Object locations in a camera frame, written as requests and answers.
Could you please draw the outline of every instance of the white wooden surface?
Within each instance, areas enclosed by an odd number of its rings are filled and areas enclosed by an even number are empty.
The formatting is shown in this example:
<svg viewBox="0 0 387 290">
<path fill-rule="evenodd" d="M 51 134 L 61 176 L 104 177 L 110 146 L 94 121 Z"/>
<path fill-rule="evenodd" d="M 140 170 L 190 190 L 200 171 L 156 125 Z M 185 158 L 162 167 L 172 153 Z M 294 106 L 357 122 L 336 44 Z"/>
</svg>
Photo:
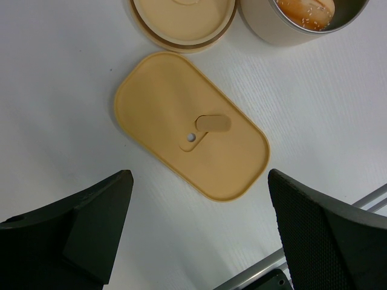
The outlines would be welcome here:
<svg viewBox="0 0 387 290">
<path fill-rule="evenodd" d="M 387 181 L 385 0 L 348 28 L 293 48 L 240 15 L 187 55 L 262 130 L 269 169 L 352 203 Z M 267 172 L 241 199 L 212 202 L 123 134 L 120 82 L 159 51 L 126 0 L 0 2 L 0 220 L 120 169 L 135 178 L 110 285 L 212 289 L 281 246 Z"/>
</svg>

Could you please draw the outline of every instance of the lid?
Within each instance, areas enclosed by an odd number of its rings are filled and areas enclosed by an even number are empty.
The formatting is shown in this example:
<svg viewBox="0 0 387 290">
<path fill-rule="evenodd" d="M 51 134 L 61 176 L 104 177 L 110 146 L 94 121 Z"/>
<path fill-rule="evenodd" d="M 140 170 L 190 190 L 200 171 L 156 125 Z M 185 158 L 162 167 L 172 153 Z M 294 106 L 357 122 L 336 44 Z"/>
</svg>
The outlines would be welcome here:
<svg viewBox="0 0 387 290">
<path fill-rule="evenodd" d="M 128 0 L 134 19 L 156 44 L 176 52 L 196 52 L 228 29 L 236 0 Z"/>
<path fill-rule="evenodd" d="M 243 195 L 268 164 L 264 133 L 177 53 L 142 60 L 114 111 L 127 134 L 214 201 Z"/>
</svg>

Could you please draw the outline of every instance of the cup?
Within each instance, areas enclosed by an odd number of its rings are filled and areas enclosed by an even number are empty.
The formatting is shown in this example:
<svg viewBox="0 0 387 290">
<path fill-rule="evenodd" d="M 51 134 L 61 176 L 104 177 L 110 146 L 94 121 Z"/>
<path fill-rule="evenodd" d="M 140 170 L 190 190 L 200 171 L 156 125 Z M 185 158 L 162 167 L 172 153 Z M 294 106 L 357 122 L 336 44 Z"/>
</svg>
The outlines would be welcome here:
<svg viewBox="0 0 387 290">
<path fill-rule="evenodd" d="M 369 0 L 334 0 L 336 11 L 330 25 L 313 31 L 292 22 L 278 7 L 276 0 L 241 0 L 243 15 L 252 30 L 273 45 L 293 46 L 308 42 L 350 24 Z"/>
</svg>

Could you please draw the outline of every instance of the metal rod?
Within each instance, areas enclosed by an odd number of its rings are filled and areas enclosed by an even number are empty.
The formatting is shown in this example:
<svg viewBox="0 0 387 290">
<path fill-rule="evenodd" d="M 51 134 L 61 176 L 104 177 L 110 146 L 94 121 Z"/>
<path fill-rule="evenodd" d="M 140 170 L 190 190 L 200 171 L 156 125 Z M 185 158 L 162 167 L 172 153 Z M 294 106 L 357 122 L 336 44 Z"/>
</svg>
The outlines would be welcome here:
<svg viewBox="0 0 387 290">
<path fill-rule="evenodd" d="M 366 207 L 368 204 L 372 203 L 375 199 L 381 197 L 387 193 L 387 184 L 378 188 L 377 190 L 371 192 L 369 195 L 365 196 L 361 200 L 355 202 L 352 206 L 357 208 Z M 367 209 L 370 213 L 375 213 L 375 211 L 381 209 L 387 205 L 387 198 Z M 274 269 L 281 269 L 282 271 L 288 268 L 287 263 L 283 263 L 278 266 L 278 263 L 285 258 L 284 249 L 281 248 L 275 251 L 273 254 L 267 256 L 266 258 L 260 260 L 257 264 L 247 268 L 240 274 L 234 276 L 230 280 L 226 281 L 219 287 L 216 287 L 214 290 L 240 290 L 246 287 L 247 285 L 257 281 L 266 273 Z"/>
</svg>

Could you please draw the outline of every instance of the bread bun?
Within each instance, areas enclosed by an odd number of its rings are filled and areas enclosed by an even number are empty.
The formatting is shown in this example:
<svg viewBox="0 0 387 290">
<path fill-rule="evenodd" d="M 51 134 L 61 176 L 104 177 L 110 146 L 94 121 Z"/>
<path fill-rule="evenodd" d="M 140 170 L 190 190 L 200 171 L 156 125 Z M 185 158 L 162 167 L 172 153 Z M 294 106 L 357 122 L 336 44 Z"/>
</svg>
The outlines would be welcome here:
<svg viewBox="0 0 387 290">
<path fill-rule="evenodd" d="M 295 24 L 321 31 L 329 26 L 334 14 L 333 0 L 276 0 L 278 7 Z"/>
</svg>

